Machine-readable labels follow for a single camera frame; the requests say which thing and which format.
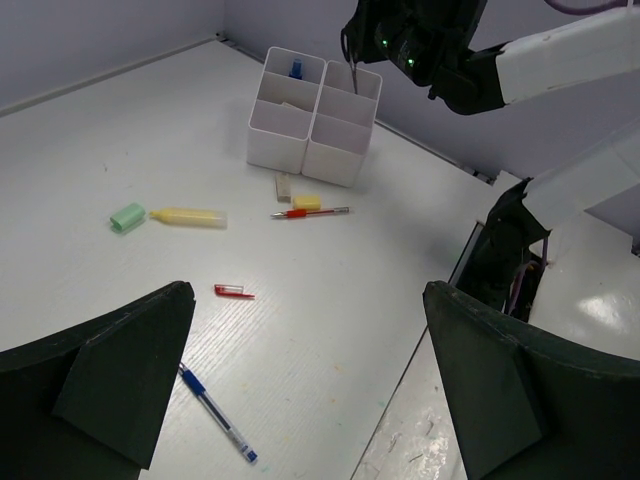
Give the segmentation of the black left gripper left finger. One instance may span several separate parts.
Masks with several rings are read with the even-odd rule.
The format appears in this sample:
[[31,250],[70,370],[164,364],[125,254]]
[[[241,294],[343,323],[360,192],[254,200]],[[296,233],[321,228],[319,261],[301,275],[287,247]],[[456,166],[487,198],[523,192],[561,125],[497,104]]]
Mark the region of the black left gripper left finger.
[[195,310],[172,282],[1,354],[4,479],[136,479],[149,469]]

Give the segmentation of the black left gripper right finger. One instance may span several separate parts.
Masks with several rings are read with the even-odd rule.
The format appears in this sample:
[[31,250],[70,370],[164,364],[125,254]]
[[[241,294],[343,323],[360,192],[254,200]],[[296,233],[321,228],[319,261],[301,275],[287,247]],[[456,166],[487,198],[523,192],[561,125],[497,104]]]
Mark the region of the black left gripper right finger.
[[513,319],[446,282],[423,294],[470,479],[636,479],[639,363]]

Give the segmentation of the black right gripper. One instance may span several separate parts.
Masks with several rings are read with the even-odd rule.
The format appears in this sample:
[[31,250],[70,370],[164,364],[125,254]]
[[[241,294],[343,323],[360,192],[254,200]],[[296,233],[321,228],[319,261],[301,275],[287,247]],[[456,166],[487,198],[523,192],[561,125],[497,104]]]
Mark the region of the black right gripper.
[[411,80],[433,80],[469,55],[479,20],[477,0],[360,0],[343,28],[357,64],[389,61]]

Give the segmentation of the black handled scissors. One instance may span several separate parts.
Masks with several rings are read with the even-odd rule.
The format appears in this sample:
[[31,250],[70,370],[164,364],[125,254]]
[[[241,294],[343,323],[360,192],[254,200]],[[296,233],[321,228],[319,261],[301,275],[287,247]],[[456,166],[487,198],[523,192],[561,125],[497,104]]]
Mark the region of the black handled scissors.
[[354,60],[354,56],[351,49],[350,36],[346,28],[341,30],[340,34],[341,51],[345,61],[347,62],[350,70],[353,93],[358,94],[358,81],[357,81],[357,62]]

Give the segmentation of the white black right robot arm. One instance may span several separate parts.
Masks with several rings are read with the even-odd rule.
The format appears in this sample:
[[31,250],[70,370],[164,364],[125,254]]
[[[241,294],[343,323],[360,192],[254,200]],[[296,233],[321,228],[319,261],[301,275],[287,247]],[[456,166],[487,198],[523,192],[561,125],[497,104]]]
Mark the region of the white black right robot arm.
[[531,245],[639,181],[635,1],[361,1],[341,47],[395,66],[520,175],[457,282],[493,308],[520,305]]

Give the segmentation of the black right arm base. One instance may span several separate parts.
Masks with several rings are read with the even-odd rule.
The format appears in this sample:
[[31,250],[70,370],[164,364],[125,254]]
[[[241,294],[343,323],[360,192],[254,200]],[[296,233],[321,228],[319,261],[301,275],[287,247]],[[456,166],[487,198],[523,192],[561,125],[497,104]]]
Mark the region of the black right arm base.
[[503,193],[489,211],[476,240],[465,248],[465,261],[454,286],[507,315],[516,306],[531,263],[529,247],[547,242],[545,229],[524,205],[526,178]]

